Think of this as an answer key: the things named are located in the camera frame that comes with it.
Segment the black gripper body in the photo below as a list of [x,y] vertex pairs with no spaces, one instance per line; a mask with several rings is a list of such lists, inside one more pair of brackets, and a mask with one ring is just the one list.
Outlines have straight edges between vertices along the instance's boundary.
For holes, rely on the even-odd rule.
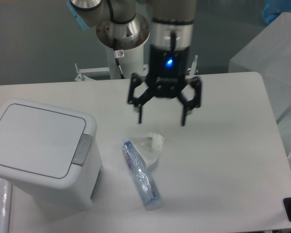
[[155,97],[173,99],[184,89],[189,50],[189,47],[165,50],[150,46],[149,71],[145,82]]

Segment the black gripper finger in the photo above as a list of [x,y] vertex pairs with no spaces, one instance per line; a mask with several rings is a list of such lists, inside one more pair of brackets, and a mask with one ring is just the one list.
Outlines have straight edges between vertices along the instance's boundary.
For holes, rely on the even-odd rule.
[[[129,85],[129,92],[127,98],[127,104],[133,105],[136,111],[139,113],[138,123],[142,123],[143,106],[155,97],[157,92],[157,78],[153,75],[141,76],[138,73],[132,73]],[[135,89],[142,83],[146,83],[148,88],[139,97],[134,95]]]
[[194,89],[194,97],[191,100],[187,100],[185,96],[180,92],[178,94],[178,100],[182,103],[182,117],[181,125],[185,126],[186,116],[190,114],[194,108],[201,107],[201,96],[202,96],[202,80],[199,76],[194,76],[186,80],[186,84],[189,84]]

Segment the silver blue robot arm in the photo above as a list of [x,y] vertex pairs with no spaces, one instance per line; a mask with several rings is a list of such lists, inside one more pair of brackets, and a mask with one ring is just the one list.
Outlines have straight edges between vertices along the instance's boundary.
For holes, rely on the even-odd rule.
[[133,0],[69,0],[78,26],[95,28],[111,79],[130,79],[128,104],[141,114],[153,97],[178,99],[182,123],[201,106],[202,82],[188,67],[196,1],[149,0],[152,18]]

